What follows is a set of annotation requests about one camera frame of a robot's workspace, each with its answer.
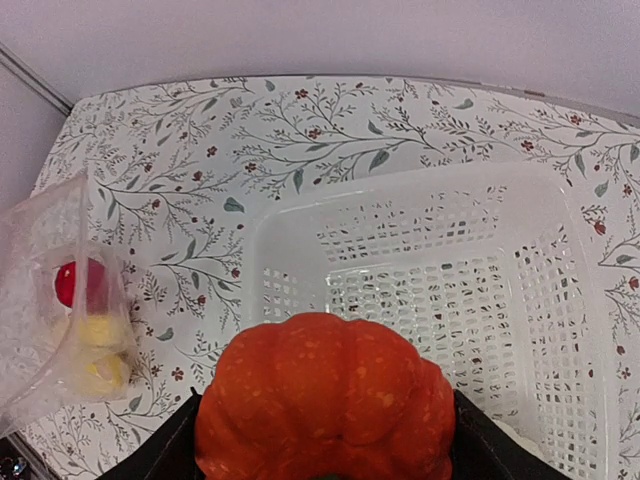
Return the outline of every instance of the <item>red apple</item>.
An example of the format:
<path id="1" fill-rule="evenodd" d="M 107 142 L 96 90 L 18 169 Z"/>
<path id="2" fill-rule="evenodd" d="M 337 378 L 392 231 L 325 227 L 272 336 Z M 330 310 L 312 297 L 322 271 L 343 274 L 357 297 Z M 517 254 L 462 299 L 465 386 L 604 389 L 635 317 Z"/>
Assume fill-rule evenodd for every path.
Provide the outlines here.
<path id="1" fill-rule="evenodd" d="M 60 267 L 55 280 L 56 295 L 65 307 L 73 307 L 73 297 L 76 288 L 76 262 L 70 262 Z M 108 307 L 109 286 L 106 281 L 104 266 L 89 259 L 87 269 L 87 312 L 102 312 Z"/>

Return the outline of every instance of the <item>pumpkin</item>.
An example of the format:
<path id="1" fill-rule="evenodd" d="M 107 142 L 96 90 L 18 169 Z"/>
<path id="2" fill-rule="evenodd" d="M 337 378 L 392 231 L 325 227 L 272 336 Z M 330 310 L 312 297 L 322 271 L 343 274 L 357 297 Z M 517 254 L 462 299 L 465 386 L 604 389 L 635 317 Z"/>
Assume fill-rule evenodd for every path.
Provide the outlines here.
<path id="1" fill-rule="evenodd" d="M 450 480 L 453 391 L 404 338 L 304 313 L 238 334 L 195 427 L 208 480 Z"/>

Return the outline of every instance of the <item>white plastic basket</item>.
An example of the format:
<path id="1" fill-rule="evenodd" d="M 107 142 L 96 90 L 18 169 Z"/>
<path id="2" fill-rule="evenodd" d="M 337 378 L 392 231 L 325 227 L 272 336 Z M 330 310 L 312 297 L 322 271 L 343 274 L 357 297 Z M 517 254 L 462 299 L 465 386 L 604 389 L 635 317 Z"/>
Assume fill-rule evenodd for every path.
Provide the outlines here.
<path id="1" fill-rule="evenodd" d="M 570 203 L 551 172 L 523 164 L 372 177 L 279 202 L 247 237 L 243 321 L 325 310 L 381 322 L 565 475 L 608 478 L 611 332 Z"/>

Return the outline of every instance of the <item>table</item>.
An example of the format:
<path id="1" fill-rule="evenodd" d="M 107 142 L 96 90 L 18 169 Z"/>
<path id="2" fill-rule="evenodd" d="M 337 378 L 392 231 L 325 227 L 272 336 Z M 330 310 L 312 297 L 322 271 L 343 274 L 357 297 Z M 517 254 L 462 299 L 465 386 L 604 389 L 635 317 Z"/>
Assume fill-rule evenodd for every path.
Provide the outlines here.
<path id="1" fill-rule="evenodd" d="M 403 78 L 225 78 L 81 100 L 36 191 L 88 170 L 91 234 L 126 260 L 140 358 L 127 400 L 64 408 L 24 434 L 62 478 L 95 478 L 211 381 L 239 328 L 250 215 L 332 182 L 470 161 L 544 164 L 581 206 L 614 338 L 617 478 L 640 479 L 640 129 Z"/>

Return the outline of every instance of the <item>white wall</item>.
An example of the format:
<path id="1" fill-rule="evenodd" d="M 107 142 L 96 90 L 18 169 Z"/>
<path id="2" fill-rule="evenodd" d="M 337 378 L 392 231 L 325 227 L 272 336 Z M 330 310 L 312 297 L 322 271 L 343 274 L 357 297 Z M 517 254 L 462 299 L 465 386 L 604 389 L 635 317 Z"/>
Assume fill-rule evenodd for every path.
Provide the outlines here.
<path id="1" fill-rule="evenodd" d="M 64 120 L 0 66 L 0 211 L 29 196 Z"/>
<path id="2" fill-rule="evenodd" d="M 0 0 L 0 41 L 72 100 L 205 76 L 375 73 L 640 114 L 639 0 Z"/>

